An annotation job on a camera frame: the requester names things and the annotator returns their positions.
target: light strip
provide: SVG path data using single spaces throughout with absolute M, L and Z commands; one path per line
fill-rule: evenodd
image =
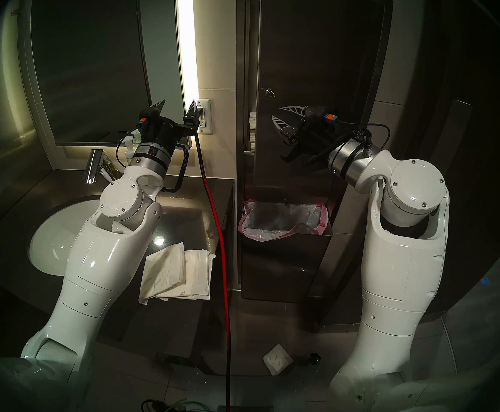
M 178 44 L 185 111 L 198 99 L 197 51 L 194 45 L 193 0 L 176 0 Z

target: pink trash bag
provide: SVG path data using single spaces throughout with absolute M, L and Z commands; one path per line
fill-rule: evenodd
M 294 205 L 271 202 L 244 204 L 238 231 L 258 242 L 282 239 L 294 233 L 321 235 L 328 225 L 328 210 L 323 205 Z

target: faucet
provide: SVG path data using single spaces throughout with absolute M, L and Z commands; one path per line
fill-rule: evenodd
M 97 173 L 101 173 L 109 183 L 122 177 L 122 173 L 113 165 L 103 149 L 92 149 L 90 151 L 88 163 L 84 170 L 84 182 L 89 185 L 95 184 Z

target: electrical outlet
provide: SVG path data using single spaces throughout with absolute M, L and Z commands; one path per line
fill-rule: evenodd
M 210 99 L 197 100 L 197 109 L 202 111 L 201 115 L 198 117 L 200 121 L 198 133 L 212 134 L 212 108 L 210 106 Z

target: dark countertop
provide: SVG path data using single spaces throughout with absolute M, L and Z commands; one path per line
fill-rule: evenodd
M 166 185 L 174 185 L 175 179 L 167 176 Z M 208 184 L 225 230 L 232 207 L 233 180 L 208 179 Z M 20 199 L 0 220 L 0 286 L 51 314 L 63 277 L 43 273 L 33 266 L 29 260 L 30 241 L 52 214 L 67 205 L 99 198 L 106 185 L 102 177 L 95 185 L 83 183 L 82 171 L 55 170 Z M 215 251 L 217 231 L 200 177 L 186 176 L 177 193 L 159 193 L 157 201 L 163 206 L 163 216 L 153 238 L 162 236 L 165 241 L 160 247 L 151 242 L 146 255 L 179 242 L 187 250 Z M 130 285 L 111 306 L 98 339 L 153 358 L 157 354 L 189 357 L 203 300 L 156 298 L 140 305 L 137 299 L 143 262 Z

